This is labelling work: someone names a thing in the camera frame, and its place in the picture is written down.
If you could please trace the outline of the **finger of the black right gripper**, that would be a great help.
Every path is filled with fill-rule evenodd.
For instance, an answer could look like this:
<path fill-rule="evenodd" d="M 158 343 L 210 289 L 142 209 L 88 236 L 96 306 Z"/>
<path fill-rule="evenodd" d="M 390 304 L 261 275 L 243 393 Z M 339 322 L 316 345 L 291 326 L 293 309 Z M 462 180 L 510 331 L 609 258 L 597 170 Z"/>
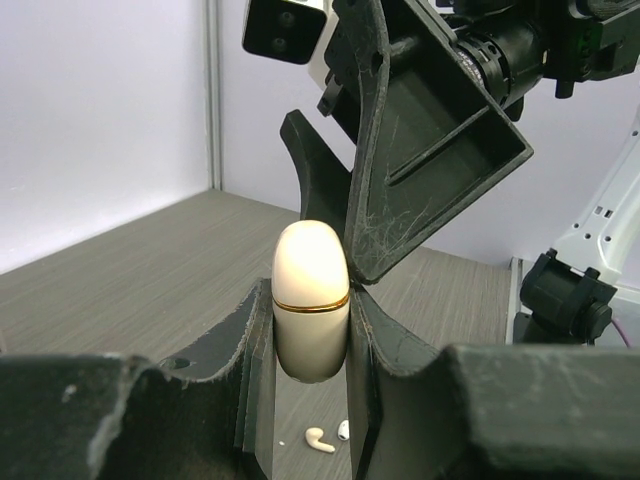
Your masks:
<path fill-rule="evenodd" d="M 351 172 L 300 110 L 286 114 L 280 137 L 294 164 L 300 192 L 300 219 L 347 229 Z"/>
<path fill-rule="evenodd" d="M 360 122 L 344 248 L 378 282 L 532 156 L 424 1 L 338 1 Z"/>

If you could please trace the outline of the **beige earbud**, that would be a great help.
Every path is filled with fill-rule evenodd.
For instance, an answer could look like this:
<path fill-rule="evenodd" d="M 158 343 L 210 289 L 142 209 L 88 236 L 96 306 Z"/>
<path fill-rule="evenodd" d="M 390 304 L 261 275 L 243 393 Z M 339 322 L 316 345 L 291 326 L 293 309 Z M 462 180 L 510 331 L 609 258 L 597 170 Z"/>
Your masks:
<path fill-rule="evenodd" d="M 319 452 L 333 454 L 336 451 L 334 445 L 323 441 L 324 430 L 320 427 L 309 427 L 304 433 L 307 445 Z"/>

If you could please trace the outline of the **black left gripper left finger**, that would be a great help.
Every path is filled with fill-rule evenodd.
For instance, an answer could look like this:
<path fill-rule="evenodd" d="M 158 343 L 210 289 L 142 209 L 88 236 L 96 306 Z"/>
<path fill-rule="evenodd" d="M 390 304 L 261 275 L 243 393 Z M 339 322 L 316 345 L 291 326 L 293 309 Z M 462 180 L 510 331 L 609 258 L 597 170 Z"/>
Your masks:
<path fill-rule="evenodd" d="M 153 362 L 116 353 L 1 359 L 5 479 L 268 479 L 272 294 L 256 281 L 224 320 Z"/>

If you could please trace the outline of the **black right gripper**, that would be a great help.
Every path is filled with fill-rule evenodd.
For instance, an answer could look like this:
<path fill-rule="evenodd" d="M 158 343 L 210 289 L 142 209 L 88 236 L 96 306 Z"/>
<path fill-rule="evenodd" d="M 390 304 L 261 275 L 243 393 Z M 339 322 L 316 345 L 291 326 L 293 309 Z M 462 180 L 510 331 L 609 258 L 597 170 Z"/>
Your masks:
<path fill-rule="evenodd" d="M 524 96 L 543 77 L 546 50 L 541 33 L 525 17 L 518 17 L 519 1 L 436 1 L 438 6 L 450 6 L 452 14 L 443 14 L 444 21 L 454 30 L 456 40 L 451 48 L 462 66 L 476 83 L 487 90 L 513 122 L 520 120 Z M 319 56 L 328 68 L 325 84 L 333 79 L 338 85 L 355 86 L 351 64 L 355 57 L 348 54 L 348 39 L 337 20 L 331 27 L 328 46 Z M 398 73 L 411 59 L 426 59 L 426 33 L 398 33 L 390 37 L 391 71 Z"/>

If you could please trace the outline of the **beige earbud charging case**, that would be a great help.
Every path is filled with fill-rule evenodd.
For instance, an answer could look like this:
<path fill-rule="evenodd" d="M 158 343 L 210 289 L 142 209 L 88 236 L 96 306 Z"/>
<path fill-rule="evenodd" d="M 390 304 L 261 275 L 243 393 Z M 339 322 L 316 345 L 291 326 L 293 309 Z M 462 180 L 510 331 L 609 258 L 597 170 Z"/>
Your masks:
<path fill-rule="evenodd" d="M 271 289 L 284 372 L 308 384 L 336 375 L 346 356 L 350 281 L 341 241 L 328 224 L 301 220 L 282 231 Z"/>

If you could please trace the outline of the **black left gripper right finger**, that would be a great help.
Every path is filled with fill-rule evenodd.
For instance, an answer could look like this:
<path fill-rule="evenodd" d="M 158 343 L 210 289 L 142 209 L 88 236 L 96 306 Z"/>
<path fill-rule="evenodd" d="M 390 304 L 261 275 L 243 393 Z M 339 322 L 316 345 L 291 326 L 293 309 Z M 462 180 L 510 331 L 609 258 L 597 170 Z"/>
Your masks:
<path fill-rule="evenodd" d="M 639 354 L 554 345 L 437 350 L 351 291 L 356 479 L 635 479 Z"/>

